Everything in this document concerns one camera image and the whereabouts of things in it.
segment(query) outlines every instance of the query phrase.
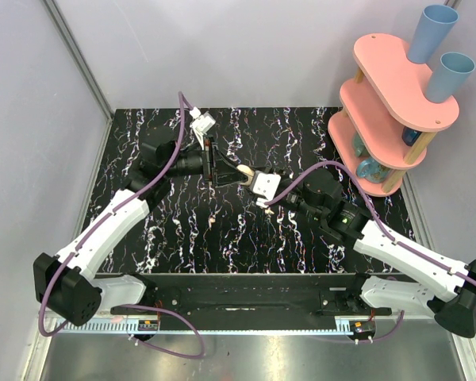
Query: robotic arm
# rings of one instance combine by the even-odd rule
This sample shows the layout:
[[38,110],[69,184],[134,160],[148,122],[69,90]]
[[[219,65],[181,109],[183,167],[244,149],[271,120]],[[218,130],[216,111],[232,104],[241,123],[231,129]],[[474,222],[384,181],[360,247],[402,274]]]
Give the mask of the robotic arm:
[[[34,262],[36,298],[42,301],[48,284],[62,263],[76,253],[63,269],[53,288],[48,307],[80,326],[98,310],[109,310],[124,304],[152,305],[155,284],[140,275],[96,279],[105,258],[124,235],[157,207],[167,195],[170,178],[202,175],[215,187],[240,183],[255,197],[256,204],[266,208],[292,182],[282,170],[271,167],[252,168],[237,165],[219,151],[206,132],[215,121],[207,114],[195,114],[191,124],[198,143],[184,148],[175,164],[155,187],[119,210],[117,205],[144,188],[157,176],[175,150],[170,129],[150,128],[140,136],[140,155],[133,163],[129,177],[104,211],[67,247],[54,256],[41,254]],[[476,287],[455,276],[459,272],[476,281],[476,260],[467,265],[441,256],[412,242],[386,227],[394,240],[385,237],[368,210],[342,198],[342,186],[325,169],[308,174],[291,189],[279,205],[305,215],[321,229],[325,240],[353,248],[394,266],[418,283],[397,282],[375,276],[359,275],[355,285],[344,292],[345,302],[369,307],[389,307],[428,315],[445,329],[463,336],[476,333]],[[420,258],[399,243],[406,243],[426,256],[446,264],[450,271]]]

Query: marble tabletop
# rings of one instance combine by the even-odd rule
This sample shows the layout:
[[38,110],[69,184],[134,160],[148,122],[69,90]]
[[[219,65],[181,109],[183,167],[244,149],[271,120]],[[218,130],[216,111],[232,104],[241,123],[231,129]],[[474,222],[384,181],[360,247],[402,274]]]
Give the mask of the marble tabletop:
[[[217,121],[211,133],[230,158],[258,167],[283,167],[294,177],[317,161],[340,161],[327,130],[329,118],[337,111],[336,107],[209,110]],[[117,110],[85,226],[120,188],[139,153],[139,132],[153,125],[175,128],[179,112]],[[188,133],[185,142],[193,141],[194,135]],[[343,184],[343,196],[363,206],[349,178],[333,168],[331,172]],[[386,224],[413,238],[400,191],[373,201]],[[101,272],[391,271],[387,264],[349,248],[326,244],[318,229],[302,216],[279,207],[273,210],[273,214],[265,214],[237,185],[214,189],[208,188],[200,176],[174,179],[170,194],[125,236]]]

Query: white wall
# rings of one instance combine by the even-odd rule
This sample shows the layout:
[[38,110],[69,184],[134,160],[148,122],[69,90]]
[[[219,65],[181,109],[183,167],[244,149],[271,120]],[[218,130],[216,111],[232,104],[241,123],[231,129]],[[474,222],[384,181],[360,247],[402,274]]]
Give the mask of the white wall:
[[355,40],[443,0],[57,0],[114,108],[340,106]]
[[[476,1],[463,0],[460,20],[432,60],[463,52],[476,62]],[[455,95],[457,122],[436,136],[427,157],[411,170],[436,247],[446,256],[476,259],[476,71]]]
[[39,305],[33,260],[75,229],[106,121],[38,0],[0,0],[0,381]]

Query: metallic floor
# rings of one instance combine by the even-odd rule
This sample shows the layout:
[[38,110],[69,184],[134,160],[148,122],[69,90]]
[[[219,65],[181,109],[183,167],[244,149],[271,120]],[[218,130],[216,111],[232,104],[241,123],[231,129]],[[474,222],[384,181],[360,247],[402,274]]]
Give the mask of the metallic floor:
[[[380,321],[378,334],[393,327]],[[197,353],[193,337],[155,344]],[[464,380],[451,335],[433,321],[406,321],[389,340],[354,346],[316,337],[206,337],[207,357],[184,360],[135,347],[126,337],[63,333],[52,340],[42,380],[310,381]]]

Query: three-tiered shelf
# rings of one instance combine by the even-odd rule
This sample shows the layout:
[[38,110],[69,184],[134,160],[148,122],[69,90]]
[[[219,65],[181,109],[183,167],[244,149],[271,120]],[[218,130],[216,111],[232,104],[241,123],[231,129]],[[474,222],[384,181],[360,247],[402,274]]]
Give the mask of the three-tiered shelf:
[[[359,38],[354,57],[359,66],[353,79],[340,88],[343,109],[329,121],[328,131],[344,164],[356,173],[363,157],[356,157],[352,138],[361,136],[370,155],[391,168],[382,183],[359,179],[371,196],[385,197],[402,184],[402,177],[425,158],[427,145],[459,115],[454,97],[432,103],[423,95],[432,70],[407,59],[409,44],[389,34]],[[402,140],[404,126],[421,131],[412,147]]]

